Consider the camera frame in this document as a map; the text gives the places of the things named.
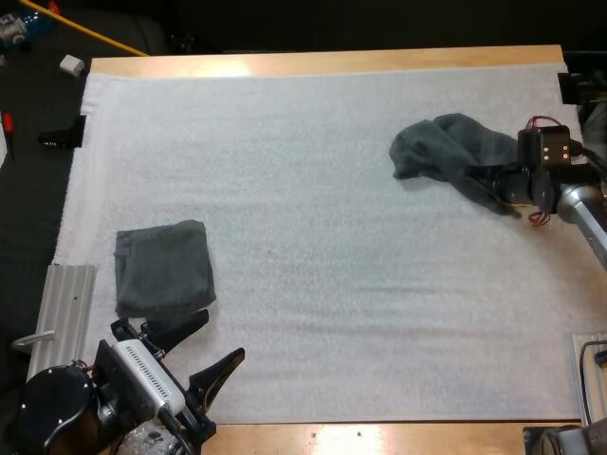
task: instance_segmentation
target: white object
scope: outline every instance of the white object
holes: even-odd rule
[[[61,60],[59,68],[67,74],[78,77],[84,70],[84,62],[73,55],[67,54],[64,59]]]
[[[607,279],[575,226],[493,215],[399,182],[405,126],[462,112],[516,137],[557,118],[564,65],[328,77],[89,75],[55,261],[97,264],[93,360],[117,317],[120,229],[205,223],[217,301],[165,363],[244,347],[219,423],[579,416],[570,335],[607,325]]]
[[[179,414],[185,408],[183,393],[143,346],[141,340],[120,341],[114,344],[112,349],[124,361],[124,365],[137,378],[141,389],[152,400],[156,415],[161,408],[168,408],[172,415]]]

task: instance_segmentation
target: wooden board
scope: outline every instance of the wooden board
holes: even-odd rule
[[[95,59],[91,71],[139,78],[283,76],[399,69],[553,64],[558,45]]]
[[[553,423],[549,426],[567,425]],[[520,455],[524,423],[222,426],[205,455]]]
[[[553,64],[558,45],[457,47],[297,54],[200,55],[95,59],[91,71],[139,78],[283,76],[442,67]],[[523,427],[561,423],[369,423],[227,425],[205,455],[520,455]]]

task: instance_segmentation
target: dark gray towel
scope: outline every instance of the dark gray towel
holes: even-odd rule
[[[215,300],[207,232],[200,222],[120,231],[114,255],[121,318],[176,317]]]
[[[390,148],[395,178],[427,176],[449,182],[469,200],[500,215],[518,213],[469,177],[467,169],[510,164],[516,157],[516,139],[491,131],[463,114],[411,125],[396,136]]]

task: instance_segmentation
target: silver metal plate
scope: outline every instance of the silver metal plate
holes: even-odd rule
[[[54,331],[54,337],[35,341],[28,379],[81,357],[96,274],[93,265],[48,267],[36,334]]]
[[[581,399],[581,384],[579,383],[579,351],[586,341],[602,341],[605,345],[588,346],[584,354],[584,382],[586,383],[586,399],[590,418],[593,422],[607,417],[607,371],[600,368],[595,362],[595,354],[607,349],[607,333],[573,335],[573,368],[576,378],[579,418],[587,425],[584,414],[583,401]]]

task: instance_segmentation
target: gray cloth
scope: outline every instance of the gray cloth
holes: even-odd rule
[[[397,179],[426,176],[451,183],[469,200],[500,215],[517,212],[467,175],[470,166],[509,164],[517,141],[463,114],[423,120],[402,130],[390,147]]]
[[[119,231],[114,255],[121,318],[175,317],[215,300],[207,233],[200,222]]]

